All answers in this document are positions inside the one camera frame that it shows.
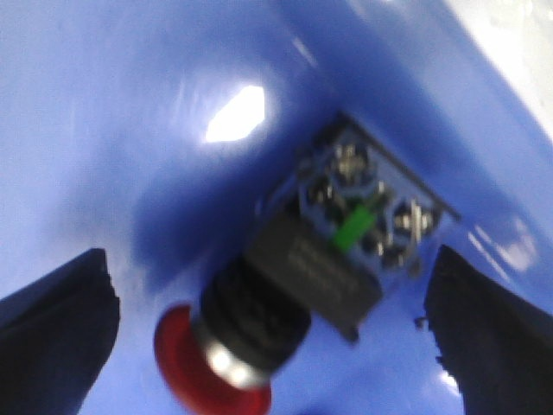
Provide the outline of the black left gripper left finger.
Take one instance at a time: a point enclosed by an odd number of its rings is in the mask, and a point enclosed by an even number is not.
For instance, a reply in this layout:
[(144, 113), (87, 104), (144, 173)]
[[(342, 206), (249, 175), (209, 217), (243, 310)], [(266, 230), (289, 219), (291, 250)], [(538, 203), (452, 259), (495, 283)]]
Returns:
[(1, 301), (1, 412), (76, 414), (108, 361), (120, 300), (93, 248)]

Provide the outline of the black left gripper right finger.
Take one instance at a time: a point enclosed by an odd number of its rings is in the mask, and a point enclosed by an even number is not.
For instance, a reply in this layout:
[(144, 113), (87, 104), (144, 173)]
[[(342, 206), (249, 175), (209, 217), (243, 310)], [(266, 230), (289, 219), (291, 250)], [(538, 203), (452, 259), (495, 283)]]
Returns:
[(552, 317), (475, 269), (449, 246), (438, 250), (416, 318), (439, 348), (466, 414), (552, 412)]

